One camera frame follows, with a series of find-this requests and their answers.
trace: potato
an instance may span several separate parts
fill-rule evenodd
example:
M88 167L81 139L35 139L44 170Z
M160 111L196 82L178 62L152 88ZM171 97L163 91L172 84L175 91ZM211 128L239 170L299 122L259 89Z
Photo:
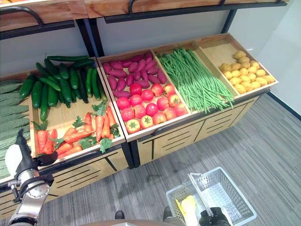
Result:
M240 84L236 84L234 86L234 88L240 93L240 94L243 94L246 92L246 89L243 85L240 85Z
M268 84L273 83L275 81L274 77L271 75L264 75L262 76L262 78L264 78L268 82Z
M246 68L241 68L241 69L239 70L239 72L240 72L240 76L241 76L241 75L248 75L248 74L249 74L249 72L248 72L248 70L247 70Z
M255 81L256 79L256 75L254 73L249 73L247 76L251 79L251 81Z
M240 84L241 83L241 79L240 78L232 78L232 79L230 79L230 82L234 86L236 84Z
M240 64L239 63L232 63L230 66L232 68L232 71L240 69Z
M260 83L260 86L266 86L268 84L268 81L266 81L264 78L256 78L255 81Z
M249 83L249 82L243 81L241 83L241 85L243 85L245 87L245 89L246 89L247 92L253 90L253 87L252 87L251 83Z
M264 75L265 75L265 70L259 69L259 70L256 71L256 76L257 77L262 77Z
M243 63L241 63L240 68L249 68L250 66L251 65L249 62L243 62Z
M255 74L256 71L257 71L257 68L255 66L251 66L251 67L248 68L249 73L254 73Z
M228 80L232 79L232 73L231 72L224 72L224 75Z
M240 76L239 78L241 79L242 82L243 82L243 81L251 82L251 79L250 79L248 76L246 76L246 75L242 75L242 76Z
M246 56L246 54L245 54L245 52L243 52L243 51L241 51L241 50L239 50L239 51L237 51L235 54L234 54L234 58L235 59L240 59L240 58L242 58L242 57L245 57Z
M233 78L238 78L240 76L240 72L238 70L231 72Z
M254 60L251 60L251 61L250 61L250 65L251 65L251 66L254 66L254 67L256 67L256 68L257 68L257 70L258 70L258 69L260 69L260 65L259 65L259 63L258 63L258 62L256 62L256 61L254 61Z
M251 86L252 86L253 89L257 89L257 88L260 87L260 83L257 82L257 81L252 81L251 82Z
M238 62L241 64L241 63L243 63L243 62L250 62L250 58L248 58L248 57L242 57L242 58L240 58L239 60L238 60Z

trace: red tomato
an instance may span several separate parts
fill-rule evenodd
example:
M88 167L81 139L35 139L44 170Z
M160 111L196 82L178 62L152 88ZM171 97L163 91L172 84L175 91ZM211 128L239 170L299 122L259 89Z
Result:
M163 111L163 113L165 114L167 120L171 120L171 119L174 119L175 117L177 117L175 110L172 109L171 107L168 107L167 109L165 109Z
M127 132L129 134L138 132L140 130L139 121L136 119L131 119L126 123Z
M159 112L159 113L156 113L153 117L152 117L153 121L154 121L154 124L155 125L158 125L160 123L164 123L166 122L166 116Z
M155 94L156 97L159 97L163 93L163 88L160 84L153 84L151 87L151 91Z
M163 90L164 90L164 95L166 97L169 97L170 95L173 95L174 94L174 86L172 84L167 84L163 87Z
M168 99L166 97L160 97L157 100L157 106L160 111L165 110L168 107Z
M169 105L170 107L174 107L174 106L176 106L176 104L178 104L178 103L180 103L180 102L181 102L181 101L180 101L180 99L179 99L179 96L176 95L176 94L170 95L170 96L168 97L168 105Z
M142 129L147 129L149 127L152 127L153 125L154 122L152 121L152 118L148 115L145 115L140 119L140 126Z
M155 105L154 103L149 103L147 106L146 106L146 114L149 115L149 116L154 116L155 113L158 112L158 106Z
M134 107L134 112L135 112L135 117L138 119L146 115L145 107L143 107L142 105L136 105Z
M118 98L116 103L117 103L117 106L120 110L123 110L123 109L130 106L130 102L126 97Z
M135 113L132 108L128 107L128 108L125 108L122 110L121 117L122 117L123 121L129 121L129 120L135 118Z
M132 95L134 94L141 95L142 93L141 85L139 85L138 83L133 83L132 85L130 85L130 93Z
M177 117L187 113L186 108L183 103L176 104L174 106L174 110L175 110Z
M154 94L149 89L146 89L141 94L142 100L145 102L151 102L154 98Z
M142 104L142 97L138 94L134 94L130 97L130 103L132 107L140 105Z

